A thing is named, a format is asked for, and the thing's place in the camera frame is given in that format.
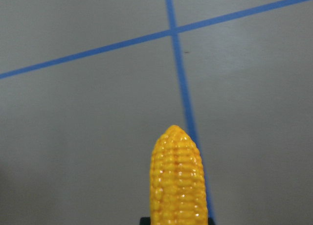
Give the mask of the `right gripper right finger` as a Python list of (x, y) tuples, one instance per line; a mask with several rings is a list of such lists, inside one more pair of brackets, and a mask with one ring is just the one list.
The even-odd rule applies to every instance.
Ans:
[(216, 225), (216, 223), (215, 223), (213, 218), (208, 217), (208, 225)]

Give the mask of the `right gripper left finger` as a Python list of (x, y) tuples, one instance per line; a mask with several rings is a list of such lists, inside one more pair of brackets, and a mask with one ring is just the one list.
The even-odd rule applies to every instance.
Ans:
[(139, 225), (151, 225), (150, 217), (141, 217), (139, 220)]

